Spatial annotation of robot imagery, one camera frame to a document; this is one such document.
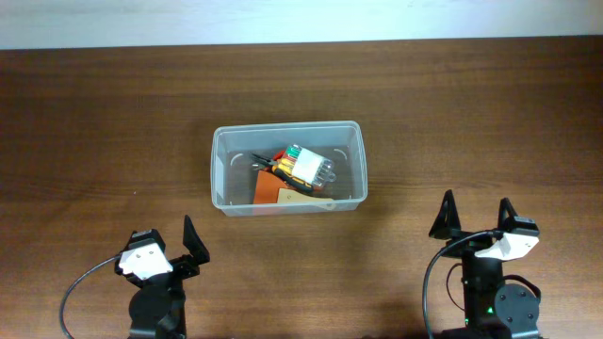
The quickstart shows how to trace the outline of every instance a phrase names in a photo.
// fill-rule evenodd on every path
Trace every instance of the wooden table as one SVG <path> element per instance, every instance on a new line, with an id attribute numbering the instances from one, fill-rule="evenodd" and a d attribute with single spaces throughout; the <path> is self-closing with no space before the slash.
<path id="1" fill-rule="evenodd" d="M 453 188 L 469 231 L 495 227 L 503 197 L 537 220 L 541 243 L 505 272 L 543 290 L 545 336 L 603 337 L 602 56 L 600 37 L 0 52 L 0 336 L 60 338 L 75 278 L 133 230 L 184 253 L 189 214 L 212 255 L 185 283 L 191 338 L 410 338 Z M 212 205 L 216 128 L 323 120 L 361 125 L 357 211 Z M 432 274 L 436 330 L 464 324 L 452 264 Z M 68 327 L 125 337 L 136 291 L 103 268 L 70 297 Z"/>

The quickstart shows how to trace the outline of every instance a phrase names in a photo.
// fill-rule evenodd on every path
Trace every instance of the white wall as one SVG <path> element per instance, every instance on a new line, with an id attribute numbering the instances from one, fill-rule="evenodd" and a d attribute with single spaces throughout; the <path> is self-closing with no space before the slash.
<path id="1" fill-rule="evenodd" d="M 0 49 L 603 33 L 603 0 L 0 0 Z"/>

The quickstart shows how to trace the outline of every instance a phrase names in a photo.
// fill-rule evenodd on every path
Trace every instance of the clear plastic bottle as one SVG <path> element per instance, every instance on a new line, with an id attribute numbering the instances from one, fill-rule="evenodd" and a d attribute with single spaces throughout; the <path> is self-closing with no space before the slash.
<path id="1" fill-rule="evenodd" d="M 281 165 L 289 173 L 316 188 L 322 188 L 327 183 L 334 182 L 334 163 L 331 159 L 304 149 L 300 145 L 287 147 Z"/>

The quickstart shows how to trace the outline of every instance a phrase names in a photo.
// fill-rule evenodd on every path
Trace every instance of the white container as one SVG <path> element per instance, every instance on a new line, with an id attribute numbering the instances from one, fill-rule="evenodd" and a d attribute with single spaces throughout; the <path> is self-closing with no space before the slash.
<path id="1" fill-rule="evenodd" d="M 334 162 L 337 179 L 316 197 L 333 202 L 253 204 L 257 171 L 251 153 L 272 157 L 298 144 Z M 318 121 L 220 127 L 211 151 L 211 196 L 229 217 L 350 211 L 367 198 L 365 146 L 355 121 Z"/>

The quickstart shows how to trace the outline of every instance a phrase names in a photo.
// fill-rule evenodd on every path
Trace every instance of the transparent container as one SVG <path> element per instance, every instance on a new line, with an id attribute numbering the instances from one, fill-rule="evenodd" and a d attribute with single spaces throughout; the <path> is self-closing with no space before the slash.
<path id="1" fill-rule="evenodd" d="M 313 195 L 332 202 L 253 204 L 257 171 L 251 153 L 273 156 L 291 144 L 333 161 L 337 179 Z M 365 147 L 355 121 L 220 127 L 214 133 L 210 176 L 212 202 L 229 217 L 350 211 L 368 194 Z"/>

